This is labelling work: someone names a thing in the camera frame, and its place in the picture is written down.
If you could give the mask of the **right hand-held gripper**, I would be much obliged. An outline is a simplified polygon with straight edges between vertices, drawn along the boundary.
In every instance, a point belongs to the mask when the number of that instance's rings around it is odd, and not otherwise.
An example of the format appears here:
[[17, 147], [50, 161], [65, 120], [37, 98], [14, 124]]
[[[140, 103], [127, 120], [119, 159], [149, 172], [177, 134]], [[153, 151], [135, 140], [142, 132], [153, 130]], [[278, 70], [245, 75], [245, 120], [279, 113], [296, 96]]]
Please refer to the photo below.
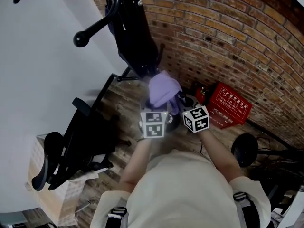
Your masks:
[[193, 133], [209, 128], [209, 113], [206, 106], [201, 105], [196, 97], [186, 95], [181, 108], [184, 125]]

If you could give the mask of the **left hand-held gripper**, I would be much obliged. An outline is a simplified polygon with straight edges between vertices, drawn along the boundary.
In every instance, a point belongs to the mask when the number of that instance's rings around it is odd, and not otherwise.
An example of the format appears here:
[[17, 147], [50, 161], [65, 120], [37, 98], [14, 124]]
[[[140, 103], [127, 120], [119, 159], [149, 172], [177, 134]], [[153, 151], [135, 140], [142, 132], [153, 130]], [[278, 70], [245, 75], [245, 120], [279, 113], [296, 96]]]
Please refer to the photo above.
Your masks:
[[145, 139], [163, 138], [170, 120], [168, 106], [152, 108], [149, 99], [140, 102], [139, 127]]

